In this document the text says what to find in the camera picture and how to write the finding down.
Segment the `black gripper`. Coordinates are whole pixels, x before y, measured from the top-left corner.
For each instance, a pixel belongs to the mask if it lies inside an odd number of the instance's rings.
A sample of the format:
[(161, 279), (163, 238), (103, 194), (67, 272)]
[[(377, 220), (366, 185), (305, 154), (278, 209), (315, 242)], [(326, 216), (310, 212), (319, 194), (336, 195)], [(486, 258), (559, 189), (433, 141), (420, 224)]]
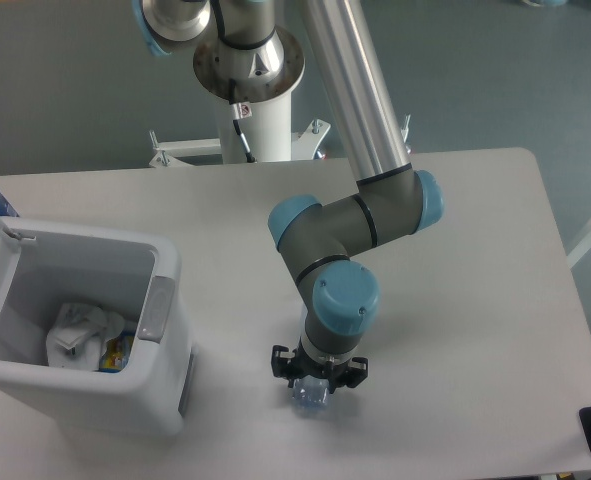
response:
[(354, 389), (368, 378), (369, 360), (351, 354), (321, 352), (302, 337), (295, 349), (274, 345), (270, 363), (273, 376), (285, 379), (293, 391), (334, 393), (339, 388)]

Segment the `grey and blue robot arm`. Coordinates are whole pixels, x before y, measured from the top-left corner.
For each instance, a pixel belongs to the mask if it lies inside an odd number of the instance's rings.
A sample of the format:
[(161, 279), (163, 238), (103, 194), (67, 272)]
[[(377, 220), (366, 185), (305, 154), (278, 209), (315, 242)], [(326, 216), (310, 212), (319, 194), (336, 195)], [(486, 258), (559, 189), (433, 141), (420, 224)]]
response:
[[(271, 1), (135, 1), (135, 21), (160, 57), (193, 46), (193, 69), (215, 102), (227, 163), (293, 156), (291, 95), (305, 60)], [(295, 348), (276, 345), (275, 377), (293, 390), (353, 388), (369, 373), (356, 350), (374, 322), (379, 286), (356, 256), (440, 220), (435, 178), (412, 167), (363, 10), (357, 1), (299, 5), (356, 182), (330, 204), (281, 201), (268, 218), (275, 247), (306, 308)]]

